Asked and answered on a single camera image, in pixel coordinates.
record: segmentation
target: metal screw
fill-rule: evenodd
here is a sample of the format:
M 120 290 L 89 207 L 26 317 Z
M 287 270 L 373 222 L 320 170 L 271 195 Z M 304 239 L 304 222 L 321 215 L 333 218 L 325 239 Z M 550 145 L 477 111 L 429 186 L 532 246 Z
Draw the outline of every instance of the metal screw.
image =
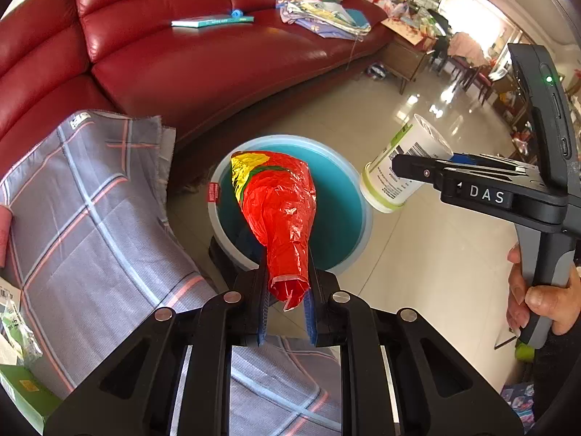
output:
M 337 303 L 347 303 L 351 299 L 351 296 L 347 292 L 335 292 L 333 294 L 333 300 Z
M 155 310 L 153 316 L 158 320 L 158 322 L 166 322 L 173 316 L 173 314 L 171 308 L 159 308 L 159 310 Z
M 408 323 L 413 323 L 415 320 L 418 319 L 418 314 L 411 308 L 406 308 L 405 310 L 402 310 L 400 316 L 402 317 L 402 320 Z
M 226 303 L 238 303 L 242 300 L 242 295 L 239 292 L 226 292 L 224 294 L 224 301 Z

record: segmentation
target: das logo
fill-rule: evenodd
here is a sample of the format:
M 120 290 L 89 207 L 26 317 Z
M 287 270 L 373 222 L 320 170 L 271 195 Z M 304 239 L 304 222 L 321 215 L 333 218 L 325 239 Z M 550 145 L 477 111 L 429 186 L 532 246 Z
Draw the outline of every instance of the das logo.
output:
M 512 193 L 498 190 L 484 185 L 463 185 L 462 196 L 472 201 L 492 204 L 493 206 L 509 209 L 512 204 Z

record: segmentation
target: red bag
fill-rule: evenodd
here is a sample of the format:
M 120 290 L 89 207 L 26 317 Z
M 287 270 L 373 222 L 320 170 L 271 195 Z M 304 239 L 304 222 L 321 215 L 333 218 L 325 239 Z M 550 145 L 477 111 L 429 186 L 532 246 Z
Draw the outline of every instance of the red bag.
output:
M 268 287 L 285 311 L 309 290 L 309 236 L 317 209 L 309 166 L 267 151 L 232 155 L 234 193 L 252 233 L 266 247 Z

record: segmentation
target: cylindrical container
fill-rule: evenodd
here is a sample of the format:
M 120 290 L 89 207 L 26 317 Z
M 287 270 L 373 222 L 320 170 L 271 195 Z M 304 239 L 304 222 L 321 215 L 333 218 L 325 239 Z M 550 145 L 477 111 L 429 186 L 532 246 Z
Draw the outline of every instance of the cylindrical container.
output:
M 11 209 L 0 203 L 0 269 L 6 265 L 6 249 L 8 245 L 8 232 L 10 231 L 11 222 Z
M 391 161 L 398 154 L 449 160 L 452 149 L 434 127 L 419 115 L 407 122 L 383 152 L 361 173 L 359 188 L 369 204 L 383 213 L 399 209 L 422 182 L 398 177 Z
M 373 225 L 373 211 L 359 191 L 355 168 L 331 148 L 300 136 L 264 136 L 232 152 L 245 150 L 281 152 L 309 164 L 317 190 L 317 214 L 309 240 L 315 267 L 334 274 L 347 270 L 367 245 Z M 232 152 L 210 180 L 208 213 L 214 237 L 233 264 L 242 270 L 257 269 L 262 249 L 234 196 Z

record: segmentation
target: red leather sofa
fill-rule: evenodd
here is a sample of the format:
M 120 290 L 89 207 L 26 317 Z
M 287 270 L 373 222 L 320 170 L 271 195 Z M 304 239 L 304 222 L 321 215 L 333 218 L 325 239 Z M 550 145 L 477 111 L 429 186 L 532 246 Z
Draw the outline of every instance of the red leather sofa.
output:
M 174 184 L 375 60 L 393 33 L 363 0 L 362 42 L 281 23 L 275 0 L 27 0 L 0 21 L 0 177 L 75 110 L 160 114 Z M 171 28 L 239 8 L 252 24 Z

